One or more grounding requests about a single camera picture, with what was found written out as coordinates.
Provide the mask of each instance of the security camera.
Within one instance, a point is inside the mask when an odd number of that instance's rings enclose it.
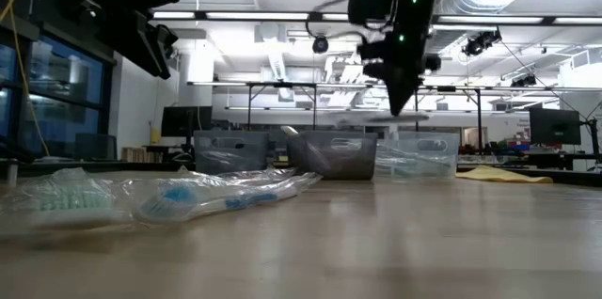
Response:
[[[326,39],[326,37],[317,36],[316,39],[313,41],[312,49],[313,53],[317,55],[324,54],[326,51],[328,51],[328,40]]]

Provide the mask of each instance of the plastic container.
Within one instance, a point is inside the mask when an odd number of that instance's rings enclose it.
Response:
[[[243,131],[195,131],[197,172],[219,174],[267,167],[269,134]]]
[[[380,140],[378,175],[454,178],[460,134],[398,132],[399,139]]]
[[[304,132],[289,138],[293,166],[326,180],[370,180],[378,134]]]

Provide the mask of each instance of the yellow cloth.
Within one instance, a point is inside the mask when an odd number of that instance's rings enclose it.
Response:
[[[455,174],[458,178],[465,178],[475,181],[499,181],[499,182],[531,182],[531,183],[552,183],[550,177],[532,178],[518,173],[509,172],[500,168],[479,165],[469,172],[458,172]]]

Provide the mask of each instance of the metal frame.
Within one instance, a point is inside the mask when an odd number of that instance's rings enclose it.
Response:
[[[322,84],[322,83],[287,83],[287,82],[207,82],[207,83],[193,83],[193,82],[188,82],[188,85],[203,85],[203,86],[226,86],[225,84],[230,84],[231,87],[248,87],[248,107],[247,107],[247,129],[250,130],[251,128],[251,103],[253,102],[253,100],[255,99],[255,97],[257,97],[260,93],[262,93],[266,87],[274,87],[274,88],[293,88],[293,87],[301,87],[303,92],[306,93],[306,95],[309,96],[309,98],[313,101],[313,128],[315,130],[316,127],[316,122],[317,122],[317,95],[318,95],[318,88],[319,87],[324,87],[324,88],[370,88],[370,87],[374,87],[374,88],[382,88],[384,86],[377,86],[377,85],[358,85],[358,84],[353,84],[350,87],[346,87],[345,84],[336,84],[336,85],[329,85],[329,84]],[[255,95],[253,95],[252,89],[253,87],[261,87],[261,90],[259,92],[257,92]],[[309,88],[313,88],[313,98],[311,98],[311,96],[307,93],[307,91],[303,88],[303,87],[309,87]],[[468,98],[473,101],[476,105],[477,105],[477,128],[479,131],[479,152],[481,154],[483,154],[483,109],[482,109],[482,101],[481,101],[481,96],[482,96],[482,92],[483,91],[492,91],[492,90],[498,90],[498,91],[566,91],[566,92],[602,92],[602,88],[582,88],[582,87],[456,87],[456,86],[441,86],[441,87],[431,87],[431,86],[425,86],[425,87],[417,87],[414,93],[414,104],[415,104],[415,110],[419,111],[419,104],[420,104],[420,100],[419,100],[419,92],[421,90],[427,90],[427,91],[433,91],[436,90],[437,92],[442,92],[442,93],[455,93],[455,92],[459,92],[461,91],[462,93],[464,93],[466,96],[468,96]],[[473,98],[473,96],[471,96],[469,94],[469,92],[475,92],[476,93],[476,100]],[[266,110],[270,110],[270,109],[277,109],[277,108],[272,108],[272,107],[265,107],[264,109]],[[428,113],[432,113],[433,111],[431,110],[425,110]],[[419,124],[416,122],[415,125],[415,130],[416,132],[419,130]]]
[[[246,129],[248,131],[251,131],[251,103],[253,102],[253,100],[255,99],[255,97],[259,96],[260,93],[262,93],[266,87],[273,87],[273,88],[293,88],[293,87],[301,87],[303,89],[303,87],[309,87],[309,88],[313,88],[313,130],[316,129],[316,122],[317,122],[317,96],[318,96],[318,87],[317,84],[315,83],[286,83],[286,82],[272,82],[272,83],[254,83],[254,82],[249,82],[246,83],[246,85],[248,86],[248,108],[247,108],[247,119],[246,119]],[[261,89],[259,90],[259,92],[257,92],[255,95],[253,95],[253,87],[261,87]]]

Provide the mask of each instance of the computer monitor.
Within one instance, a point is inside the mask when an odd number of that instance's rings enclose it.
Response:
[[[161,136],[186,137],[198,130],[211,130],[211,106],[174,106],[163,109]]]
[[[530,109],[532,144],[581,145],[577,111]]]

